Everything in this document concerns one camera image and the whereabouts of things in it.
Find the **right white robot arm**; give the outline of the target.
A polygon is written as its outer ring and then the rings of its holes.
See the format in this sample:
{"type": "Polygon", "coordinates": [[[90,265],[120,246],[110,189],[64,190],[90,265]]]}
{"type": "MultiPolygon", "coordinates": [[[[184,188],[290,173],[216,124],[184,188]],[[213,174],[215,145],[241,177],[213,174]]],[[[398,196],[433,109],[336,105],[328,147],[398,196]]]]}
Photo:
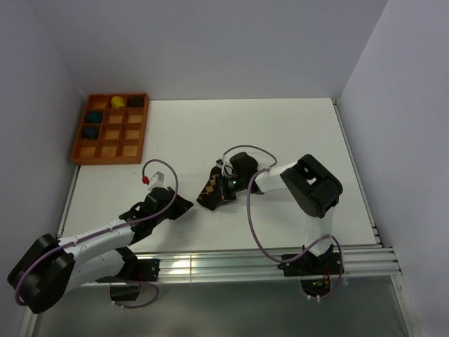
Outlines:
{"type": "Polygon", "coordinates": [[[341,182],[315,157],[305,154],[297,161],[278,166],[278,161],[260,168],[257,160],[245,152],[235,154],[221,163],[220,191],[229,200],[237,192],[246,192],[246,215],[251,235],[258,249],[276,263],[294,263],[303,258],[304,267],[313,274],[328,264],[328,256],[340,244],[332,236],[334,209],[343,193],[341,182]],[[303,212],[306,239],[302,252],[292,258],[280,259],[269,254],[257,237],[250,209],[251,194],[287,190],[303,212]]]}

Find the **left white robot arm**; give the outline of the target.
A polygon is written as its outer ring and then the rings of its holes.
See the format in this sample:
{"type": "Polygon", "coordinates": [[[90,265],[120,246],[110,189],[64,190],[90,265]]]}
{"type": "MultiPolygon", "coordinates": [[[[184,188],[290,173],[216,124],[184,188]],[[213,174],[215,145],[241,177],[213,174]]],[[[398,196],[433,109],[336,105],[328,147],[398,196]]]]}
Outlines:
{"type": "Polygon", "coordinates": [[[7,277],[15,301],[38,314],[66,293],[96,282],[146,284],[145,269],[130,246],[150,236],[165,220],[183,216],[193,203],[170,187],[155,187],[109,224],[90,232],[56,239],[40,236],[7,277]]]}

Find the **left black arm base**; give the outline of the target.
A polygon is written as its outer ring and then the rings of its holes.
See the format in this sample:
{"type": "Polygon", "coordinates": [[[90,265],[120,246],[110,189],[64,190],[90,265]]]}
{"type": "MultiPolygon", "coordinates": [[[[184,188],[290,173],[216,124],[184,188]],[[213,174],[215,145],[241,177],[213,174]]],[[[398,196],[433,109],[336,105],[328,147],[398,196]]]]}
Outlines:
{"type": "Polygon", "coordinates": [[[139,309],[154,303],[160,294],[159,287],[154,284],[159,277],[160,262],[157,258],[137,259],[126,263],[118,275],[105,277],[104,282],[124,284],[124,286],[110,286],[109,297],[113,304],[124,309],[139,309]],[[154,290],[150,300],[143,304],[126,304],[126,302],[136,301],[145,287],[154,290]]]}

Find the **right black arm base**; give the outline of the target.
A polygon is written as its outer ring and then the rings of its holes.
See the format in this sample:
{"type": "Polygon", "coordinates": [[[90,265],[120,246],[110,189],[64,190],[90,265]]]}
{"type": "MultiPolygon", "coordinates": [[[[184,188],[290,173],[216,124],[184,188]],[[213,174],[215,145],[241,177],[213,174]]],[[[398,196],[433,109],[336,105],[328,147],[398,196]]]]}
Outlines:
{"type": "Polygon", "coordinates": [[[301,277],[300,284],[307,296],[318,300],[332,290],[331,276],[340,281],[344,268],[339,253],[325,253],[319,257],[307,252],[291,263],[280,263],[278,269],[284,277],[301,277]]]}

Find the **brown argyle sock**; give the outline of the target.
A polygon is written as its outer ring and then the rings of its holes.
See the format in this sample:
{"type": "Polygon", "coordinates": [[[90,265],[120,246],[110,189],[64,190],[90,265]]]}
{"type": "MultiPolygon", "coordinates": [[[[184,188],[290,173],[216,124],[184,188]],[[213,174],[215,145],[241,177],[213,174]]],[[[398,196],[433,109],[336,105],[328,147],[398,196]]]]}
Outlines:
{"type": "Polygon", "coordinates": [[[224,204],[226,199],[222,183],[222,169],[215,166],[211,169],[209,178],[196,199],[199,205],[214,211],[218,206],[224,204]]]}

